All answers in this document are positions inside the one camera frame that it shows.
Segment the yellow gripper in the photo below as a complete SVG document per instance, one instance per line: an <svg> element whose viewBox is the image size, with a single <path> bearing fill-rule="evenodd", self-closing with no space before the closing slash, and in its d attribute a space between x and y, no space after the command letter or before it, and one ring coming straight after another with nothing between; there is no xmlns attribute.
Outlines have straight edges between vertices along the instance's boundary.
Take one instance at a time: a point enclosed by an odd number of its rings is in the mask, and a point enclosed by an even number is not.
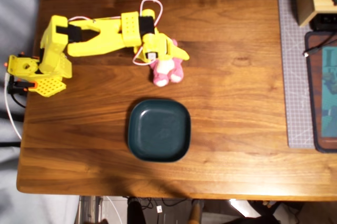
<svg viewBox="0 0 337 224"><path fill-rule="evenodd" d="M169 38L165 34L145 34L142 41L142 61L145 63L153 60L167 61L174 58L184 61L190 59L186 51L177 47L177 40Z"/></svg>

